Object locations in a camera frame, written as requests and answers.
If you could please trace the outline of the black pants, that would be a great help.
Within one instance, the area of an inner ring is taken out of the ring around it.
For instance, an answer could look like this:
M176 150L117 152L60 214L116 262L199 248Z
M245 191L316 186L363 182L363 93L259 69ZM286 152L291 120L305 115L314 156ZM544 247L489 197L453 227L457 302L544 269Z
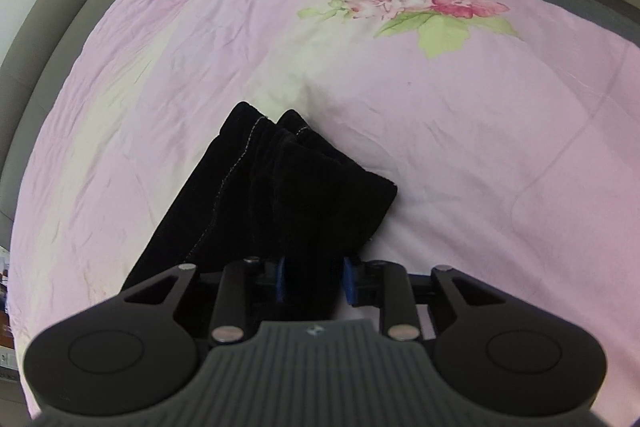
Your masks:
M344 261L361 256L397 195L290 109L234 106L131 269L130 288L180 263L204 273L250 257L281 265L281 317L328 321Z

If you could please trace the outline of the pink floral bed cover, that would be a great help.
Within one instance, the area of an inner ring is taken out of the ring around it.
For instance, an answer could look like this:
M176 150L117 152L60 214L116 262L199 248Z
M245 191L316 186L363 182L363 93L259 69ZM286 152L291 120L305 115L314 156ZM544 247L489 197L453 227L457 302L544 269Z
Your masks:
M575 322L639 416L639 49L542 0L116 0L18 196L15 348L113 296L224 118L295 109L399 190L370 254Z

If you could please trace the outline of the grey padded headboard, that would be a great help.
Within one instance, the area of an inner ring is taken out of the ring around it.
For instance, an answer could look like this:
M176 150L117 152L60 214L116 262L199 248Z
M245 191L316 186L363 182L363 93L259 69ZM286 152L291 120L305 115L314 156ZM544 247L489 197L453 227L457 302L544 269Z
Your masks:
M1 62L1 244L40 129L90 31L115 0L36 0Z

